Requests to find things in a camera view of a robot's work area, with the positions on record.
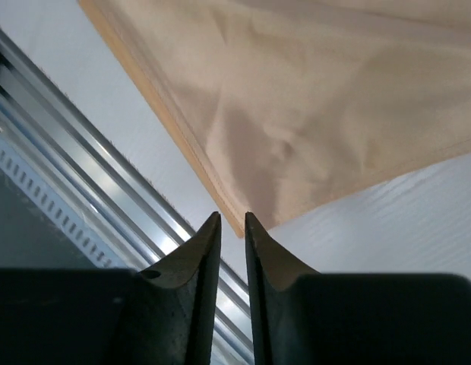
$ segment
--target beige cloth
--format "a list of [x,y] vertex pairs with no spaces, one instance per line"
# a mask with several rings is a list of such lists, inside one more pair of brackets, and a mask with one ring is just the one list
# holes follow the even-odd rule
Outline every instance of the beige cloth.
[[471,0],[81,0],[236,232],[471,151]]

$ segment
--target fabric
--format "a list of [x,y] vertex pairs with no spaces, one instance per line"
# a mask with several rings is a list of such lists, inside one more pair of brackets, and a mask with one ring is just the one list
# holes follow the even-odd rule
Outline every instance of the fabric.
[[471,151],[471,0],[81,0],[241,235]]

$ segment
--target table surface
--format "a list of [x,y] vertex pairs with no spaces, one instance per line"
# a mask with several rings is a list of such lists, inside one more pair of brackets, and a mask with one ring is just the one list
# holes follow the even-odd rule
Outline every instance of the table surface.
[[[0,27],[195,228],[217,210],[75,0],[0,0]],[[454,272],[471,279],[471,154],[321,206],[271,231],[322,272]],[[223,222],[223,259],[246,280]]]

